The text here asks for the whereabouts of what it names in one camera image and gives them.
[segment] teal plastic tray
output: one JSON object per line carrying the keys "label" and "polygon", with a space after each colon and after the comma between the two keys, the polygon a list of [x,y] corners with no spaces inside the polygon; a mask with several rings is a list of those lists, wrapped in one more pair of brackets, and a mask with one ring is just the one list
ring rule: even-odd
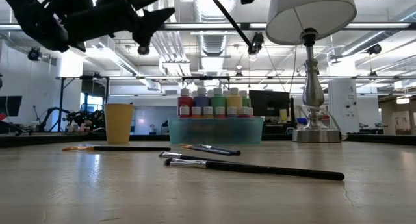
{"label": "teal plastic tray", "polygon": [[169,119],[170,143],[259,144],[262,118]]}

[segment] table lamp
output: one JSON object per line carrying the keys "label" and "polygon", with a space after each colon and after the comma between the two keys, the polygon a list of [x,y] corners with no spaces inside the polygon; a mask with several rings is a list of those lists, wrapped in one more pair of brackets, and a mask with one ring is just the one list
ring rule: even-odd
{"label": "table lamp", "polygon": [[318,80],[318,61],[314,59],[316,40],[347,26],[357,15],[354,0],[271,0],[266,35],[280,45],[304,44],[307,51],[306,85],[303,102],[308,107],[307,126],[293,132],[293,141],[335,143],[341,141],[339,129],[325,127],[320,106],[324,91]]}

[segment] computer monitor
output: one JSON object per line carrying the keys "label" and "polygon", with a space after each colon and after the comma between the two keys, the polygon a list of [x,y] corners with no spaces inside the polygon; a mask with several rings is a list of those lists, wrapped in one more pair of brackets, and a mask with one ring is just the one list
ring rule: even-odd
{"label": "computer monitor", "polygon": [[9,97],[0,97],[0,113],[7,114],[9,117],[19,116],[20,104],[22,96],[9,96]]}
{"label": "computer monitor", "polygon": [[287,110],[291,100],[287,92],[250,90],[250,99],[255,116],[280,116],[280,110]]}

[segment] yellow cup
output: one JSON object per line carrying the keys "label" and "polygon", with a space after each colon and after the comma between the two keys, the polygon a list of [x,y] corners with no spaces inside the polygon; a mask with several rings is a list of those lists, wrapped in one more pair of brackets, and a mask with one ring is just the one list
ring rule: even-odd
{"label": "yellow cup", "polygon": [[127,144],[135,107],[131,104],[106,104],[105,130],[108,144]]}

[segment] paintbrush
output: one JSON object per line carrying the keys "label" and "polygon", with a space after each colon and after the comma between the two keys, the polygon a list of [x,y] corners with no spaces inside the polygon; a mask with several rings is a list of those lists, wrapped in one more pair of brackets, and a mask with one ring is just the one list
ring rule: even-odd
{"label": "paintbrush", "polygon": [[174,159],[182,159],[182,160],[206,160],[211,162],[228,162],[224,160],[217,160],[217,159],[211,159],[211,158],[201,158],[197,156],[187,156],[183,155],[181,153],[171,153],[171,152],[161,152],[159,154],[159,157],[161,158],[174,158]]}
{"label": "paintbrush", "polygon": [[181,146],[182,146],[183,149],[193,149],[193,150],[203,151],[203,152],[207,152],[207,153],[216,153],[216,154],[220,154],[220,155],[233,156],[233,153],[220,151],[220,150],[216,150],[216,149],[207,149],[207,148],[204,148],[204,147],[193,146],[193,145],[185,145],[185,144],[181,144]]}
{"label": "paintbrush", "polygon": [[169,147],[124,147],[124,146],[75,146],[67,147],[62,151],[87,150],[87,151],[170,151]]}
{"label": "paintbrush", "polygon": [[224,151],[224,152],[230,152],[233,155],[237,155],[237,156],[241,155],[241,151],[238,151],[238,150],[224,149],[224,148],[221,148],[221,147],[214,147],[214,146],[203,145],[203,144],[199,144],[199,146],[202,147],[202,148],[206,148],[206,149],[214,149],[214,150],[219,150],[219,151]]}
{"label": "paintbrush", "polygon": [[215,169],[220,171],[234,171],[245,173],[264,173],[272,175],[288,175],[296,177],[308,177],[314,179],[326,179],[342,181],[345,176],[343,173],[331,171],[316,171],[310,169],[293,169],[293,168],[277,168],[269,166],[256,166],[249,164],[236,164],[229,162],[212,162],[204,160],[181,160],[181,159],[167,159],[164,164],[166,166],[188,166],[205,169]]}

